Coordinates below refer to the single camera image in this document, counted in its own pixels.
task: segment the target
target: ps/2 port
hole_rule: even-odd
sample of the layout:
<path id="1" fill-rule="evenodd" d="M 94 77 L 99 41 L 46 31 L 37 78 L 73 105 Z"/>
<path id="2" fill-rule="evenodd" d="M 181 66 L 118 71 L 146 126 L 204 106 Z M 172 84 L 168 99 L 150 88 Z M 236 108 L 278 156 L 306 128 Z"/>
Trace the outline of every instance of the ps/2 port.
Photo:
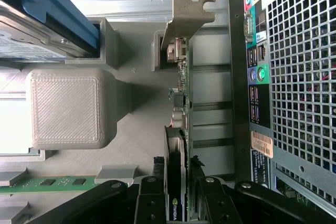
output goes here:
<path id="1" fill-rule="evenodd" d="M 265 70 L 263 68 L 258 68 L 258 75 L 257 75 L 257 78 L 258 78 L 258 81 L 263 81 L 264 78 L 265 78 Z"/>
<path id="2" fill-rule="evenodd" d="M 250 71 L 250 78 L 251 78 L 251 81 L 255 81 L 257 78 L 257 73 L 254 69 L 251 69 Z"/>

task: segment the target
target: capacitor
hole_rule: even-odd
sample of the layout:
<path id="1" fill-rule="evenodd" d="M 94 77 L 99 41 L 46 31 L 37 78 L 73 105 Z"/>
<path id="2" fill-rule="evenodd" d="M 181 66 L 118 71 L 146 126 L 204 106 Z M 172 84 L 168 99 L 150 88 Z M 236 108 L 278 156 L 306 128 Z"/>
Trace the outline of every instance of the capacitor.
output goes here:
<path id="1" fill-rule="evenodd" d="M 173 128 L 182 128 L 182 127 L 183 127 L 183 121 L 182 121 L 182 120 L 175 120 L 175 119 L 172 119 L 171 126 L 172 126 Z"/>
<path id="2" fill-rule="evenodd" d="M 173 111 L 173 120 L 182 120 L 182 116 L 183 116 L 183 111 L 182 110 L 174 110 Z"/>

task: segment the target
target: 3d printed part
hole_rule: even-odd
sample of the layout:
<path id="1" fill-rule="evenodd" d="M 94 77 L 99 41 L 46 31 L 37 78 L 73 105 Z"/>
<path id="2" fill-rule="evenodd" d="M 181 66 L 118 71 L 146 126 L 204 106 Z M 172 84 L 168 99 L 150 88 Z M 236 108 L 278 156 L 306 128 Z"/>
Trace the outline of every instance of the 3d printed part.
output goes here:
<path id="1" fill-rule="evenodd" d="M 33 147 L 105 147 L 117 133 L 115 88 L 101 69 L 33 70 L 26 79 Z"/>

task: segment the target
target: screw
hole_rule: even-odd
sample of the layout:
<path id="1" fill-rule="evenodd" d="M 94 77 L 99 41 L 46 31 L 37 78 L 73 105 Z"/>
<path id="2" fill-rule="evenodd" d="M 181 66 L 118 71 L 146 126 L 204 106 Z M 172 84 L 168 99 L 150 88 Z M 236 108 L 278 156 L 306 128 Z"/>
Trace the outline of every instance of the screw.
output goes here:
<path id="1" fill-rule="evenodd" d="M 155 215 L 151 214 L 147 217 L 147 220 L 154 220 L 155 219 Z"/>
<path id="2" fill-rule="evenodd" d="M 68 40 L 66 40 L 66 39 L 61 39 L 61 43 L 62 43 L 62 44 L 69 44 L 70 41 L 68 41 Z"/>
<path id="3" fill-rule="evenodd" d="M 250 189 L 252 187 L 249 183 L 242 183 L 241 186 L 245 189 Z"/>
<path id="4" fill-rule="evenodd" d="M 115 183 L 115 184 L 113 184 L 113 185 L 111 186 L 111 188 L 118 188 L 118 187 L 120 187 L 120 186 L 121 186 L 120 183 Z"/>
<path id="5" fill-rule="evenodd" d="M 205 181 L 207 181 L 208 183 L 213 183 L 215 182 L 215 180 L 213 178 L 206 178 Z"/>
<path id="6" fill-rule="evenodd" d="M 149 179 L 147 179 L 147 182 L 154 182 L 154 181 L 156 181 L 156 178 L 149 178 Z"/>

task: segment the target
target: ethernet port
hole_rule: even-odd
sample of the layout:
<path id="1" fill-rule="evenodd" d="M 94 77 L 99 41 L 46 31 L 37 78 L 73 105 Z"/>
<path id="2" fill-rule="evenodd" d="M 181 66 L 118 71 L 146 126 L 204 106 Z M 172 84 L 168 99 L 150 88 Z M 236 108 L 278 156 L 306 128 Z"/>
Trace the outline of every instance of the ethernet port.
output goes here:
<path id="1" fill-rule="evenodd" d="M 266 57 L 266 43 L 260 44 L 257 46 L 257 55 L 258 55 L 258 62 L 264 61 Z"/>

